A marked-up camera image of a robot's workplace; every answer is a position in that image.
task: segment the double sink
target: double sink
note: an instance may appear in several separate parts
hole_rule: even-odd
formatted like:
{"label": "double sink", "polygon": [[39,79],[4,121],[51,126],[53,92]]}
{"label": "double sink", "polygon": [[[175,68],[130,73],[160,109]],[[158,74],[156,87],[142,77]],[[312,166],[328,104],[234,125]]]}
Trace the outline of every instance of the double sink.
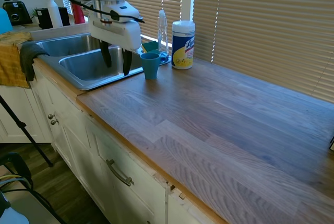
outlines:
{"label": "double sink", "polygon": [[34,43],[49,54],[39,55],[39,58],[79,90],[90,90],[142,72],[141,49],[132,52],[130,71],[125,76],[123,49],[119,46],[109,46],[112,66],[107,67],[100,50],[99,40],[90,34]]}

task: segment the wooden floor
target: wooden floor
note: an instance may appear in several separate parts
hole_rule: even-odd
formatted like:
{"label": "wooden floor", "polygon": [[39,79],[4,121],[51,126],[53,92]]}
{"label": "wooden floor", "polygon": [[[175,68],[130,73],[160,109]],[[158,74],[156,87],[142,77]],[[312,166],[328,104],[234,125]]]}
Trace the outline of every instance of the wooden floor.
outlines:
{"label": "wooden floor", "polygon": [[68,224],[108,224],[91,197],[50,144],[40,145],[54,163],[49,168],[31,144],[0,144],[0,156],[19,153],[28,165],[34,189],[42,194]]}

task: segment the black toaster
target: black toaster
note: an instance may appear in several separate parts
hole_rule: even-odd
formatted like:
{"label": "black toaster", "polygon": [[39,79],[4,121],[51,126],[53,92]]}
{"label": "black toaster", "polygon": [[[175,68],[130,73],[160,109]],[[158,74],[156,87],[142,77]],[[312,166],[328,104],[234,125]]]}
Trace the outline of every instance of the black toaster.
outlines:
{"label": "black toaster", "polygon": [[25,4],[18,0],[0,0],[0,7],[6,10],[12,26],[32,23]]}

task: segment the tripod leg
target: tripod leg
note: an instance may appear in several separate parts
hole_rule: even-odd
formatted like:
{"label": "tripod leg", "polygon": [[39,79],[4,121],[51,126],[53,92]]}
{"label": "tripod leg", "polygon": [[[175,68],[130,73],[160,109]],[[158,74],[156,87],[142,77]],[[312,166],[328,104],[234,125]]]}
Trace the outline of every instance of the tripod leg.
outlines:
{"label": "tripod leg", "polygon": [[4,109],[7,111],[7,113],[13,118],[16,125],[24,132],[24,134],[27,136],[27,138],[30,140],[30,142],[33,144],[33,146],[37,149],[37,151],[40,153],[40,155],[43,157],[43,159],[46,161],[46,163],[49,165],[49,167],[52,167],[53,164],[50,162],[48,157],[43,153],[43,151],[40,149],[40,147],[37,145],[35,140],[31,137],[29,132],[26,130],[26,124],[24,122],[21,122],[15,115],[15,113],[12,111],[12,109],[9,107],[9,105],[6,103],[6,101],[2,98],[0,95],[0,104],[4,107]]}

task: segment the yellow label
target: yellow label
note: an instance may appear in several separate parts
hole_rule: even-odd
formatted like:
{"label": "yellow label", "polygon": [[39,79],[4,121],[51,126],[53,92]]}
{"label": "yellow label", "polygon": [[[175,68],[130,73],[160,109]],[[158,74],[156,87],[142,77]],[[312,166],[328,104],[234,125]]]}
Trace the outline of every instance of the yellow label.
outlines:
{"label": "yellow label", "polygon": [[193,65],[193,49],[188,52],[185,52],[185,46],[176,50],[173,55],[174,64],[177,67],[190,67]]}

